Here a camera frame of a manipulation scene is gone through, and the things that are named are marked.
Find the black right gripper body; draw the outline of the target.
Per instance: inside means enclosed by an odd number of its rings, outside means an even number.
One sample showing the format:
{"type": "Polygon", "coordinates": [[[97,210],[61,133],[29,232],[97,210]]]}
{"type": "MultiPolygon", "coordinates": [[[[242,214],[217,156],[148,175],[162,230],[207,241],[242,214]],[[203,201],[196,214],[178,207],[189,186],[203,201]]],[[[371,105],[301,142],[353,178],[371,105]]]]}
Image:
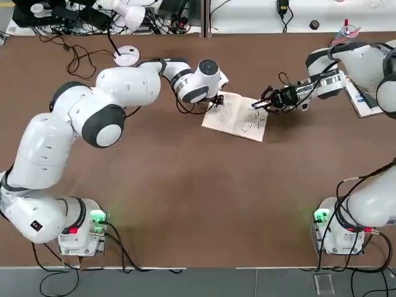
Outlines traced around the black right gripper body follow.
{"type": "Polygon", "coordinates": [[[285,87],[276,91],[277,108],[296,106],[298,102],[299,97],[296,87],[285,87]]]}

